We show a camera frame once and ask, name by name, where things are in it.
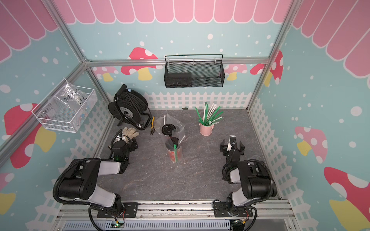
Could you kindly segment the red cartoon milk tea cup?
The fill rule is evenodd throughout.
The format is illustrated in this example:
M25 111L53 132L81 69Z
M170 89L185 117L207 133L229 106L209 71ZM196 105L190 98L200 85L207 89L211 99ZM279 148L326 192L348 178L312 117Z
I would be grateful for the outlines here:
M173 131L175 130L176 127L173 124L164 124L161 128L162 134L170 137L173 135Z

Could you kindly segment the green straw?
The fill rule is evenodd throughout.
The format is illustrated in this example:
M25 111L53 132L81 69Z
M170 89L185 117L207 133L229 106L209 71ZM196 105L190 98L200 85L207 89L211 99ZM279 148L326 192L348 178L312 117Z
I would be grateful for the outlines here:
M174 147L174 163L177 163L178 162L177 145L174 144L173 147Z

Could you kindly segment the clear plastic carrier bag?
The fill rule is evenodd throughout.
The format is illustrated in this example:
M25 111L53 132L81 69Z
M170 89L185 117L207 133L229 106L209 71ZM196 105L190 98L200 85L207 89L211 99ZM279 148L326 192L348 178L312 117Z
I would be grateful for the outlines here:
M182 146L182 141L185 139L186 135L185 135L185 125L177 120L176 118L174 118L173 116L167 114L166 115L166 124L173 124L175 125L176 127L176 130L173 131L173 135L171 137L176 137L179 139L179 142L181 143L181 146ZM163 116L162 117L159 117L158 119L155 119L155 122L154 122L154 127L155 127L155 131L159 134L161 140L163 141L164 143L164 146L165 146L165 142L167 140L169 140L171 137L170 136L165 136L162 134L162 131L161 131L161 128L163 126Z

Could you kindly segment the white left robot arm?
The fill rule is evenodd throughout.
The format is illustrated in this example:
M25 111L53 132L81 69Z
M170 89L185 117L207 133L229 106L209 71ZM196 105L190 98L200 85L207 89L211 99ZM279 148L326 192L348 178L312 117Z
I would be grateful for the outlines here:
M130 164L130 152L138 148L135 139L138 135L136 129L124 128L112 139L108 158L73 160L54 184L54 199L65 205L87 205L112 217L123 215L125 206L120 195L101 188L97 180L99 176L125 172Z

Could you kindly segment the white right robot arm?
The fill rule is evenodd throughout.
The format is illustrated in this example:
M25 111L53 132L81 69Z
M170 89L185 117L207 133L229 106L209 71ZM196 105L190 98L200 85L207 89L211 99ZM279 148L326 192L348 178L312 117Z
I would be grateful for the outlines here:
M213 202L216 217L252 216L250 206L264 202L277 196L277 186L272 173L264 163L257 159L241 161L245 146L237 143L231 135L228 142L220 143L220 152L226 157L222 168L222 180L229 184L239 184L241 187L229 194L226 201Z

